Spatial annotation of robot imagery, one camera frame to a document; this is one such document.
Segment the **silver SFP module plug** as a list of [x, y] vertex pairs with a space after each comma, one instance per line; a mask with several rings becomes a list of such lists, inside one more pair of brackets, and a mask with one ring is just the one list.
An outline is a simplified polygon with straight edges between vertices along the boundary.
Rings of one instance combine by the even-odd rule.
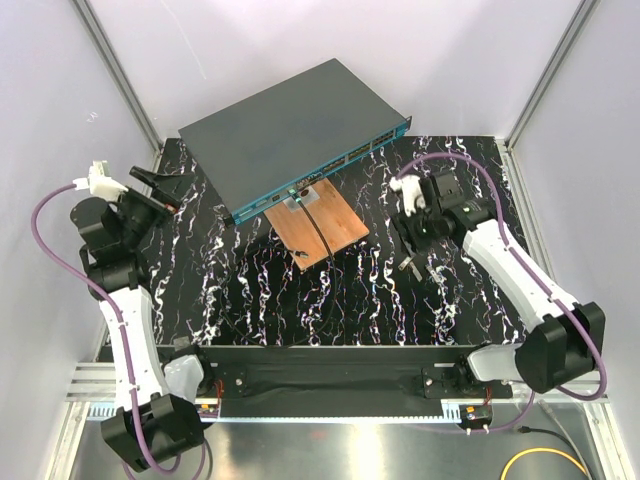
[[431, 265], [426, 265], [425, 269], [429, 273], [429, 275], [431, 276], [434, 282], [438, 284], [445, 282], [445, 277]]
[[407, 256], [404, 260], [401, 261], [399, 265], [399, 270], [410, 271], [418, 282], [421, 282], [423, 279], [419, 269], [416, 267], [414, 263], [414, 259], [412, 256]]

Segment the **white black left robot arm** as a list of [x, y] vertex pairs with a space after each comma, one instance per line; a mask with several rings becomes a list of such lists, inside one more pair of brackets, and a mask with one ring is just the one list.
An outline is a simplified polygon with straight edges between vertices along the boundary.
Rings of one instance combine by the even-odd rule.
[[82, 280], [98, 300], [111, 338], [116, 373], [113, 417], [101, 424], [105, 443], [136, 472], [174, 472], [184, 452], [204, 442], [196, 397], [215, 386], [216, 372], [194, 347], [160, 360], [152, 326], [153, 302], [146, 261], [139, 245], [154, 227], [175, 215], [187, 178], [133, 167], [146, 184], [142, 194], [114, 180], [104, 161], [94, 162], [75, 180], [88, 190], [70, 218], [84, 241]]

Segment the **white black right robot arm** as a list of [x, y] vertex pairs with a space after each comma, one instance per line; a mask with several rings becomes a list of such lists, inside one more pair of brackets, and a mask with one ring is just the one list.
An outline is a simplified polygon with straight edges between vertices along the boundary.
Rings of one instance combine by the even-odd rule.
[[543, 394], [597, 369], [603, 310], [554, 283], [490, 200], [466, 197], [452, 174], [407, 175], [392, 179], [390, 188], [402, 201], [392, 222], [404, 250], [424, 254], [437, 242], [453, 242], [489, 274], [525, 326], [523, 342], [478, 346], [458, 361], [453, 375], [460, 393], [472, 397], [492, 381], [516, 381]]

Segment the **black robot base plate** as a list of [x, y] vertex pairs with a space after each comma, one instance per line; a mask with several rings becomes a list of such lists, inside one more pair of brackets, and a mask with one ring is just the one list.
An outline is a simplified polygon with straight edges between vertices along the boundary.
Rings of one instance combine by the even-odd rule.
[[205, 347], [220, 402], [234, 411], [284, 412], [334, 405], [340, 412], [427, 413], [444, 400], [482, 401], [454, 391], [451, 367], [469, 346]]

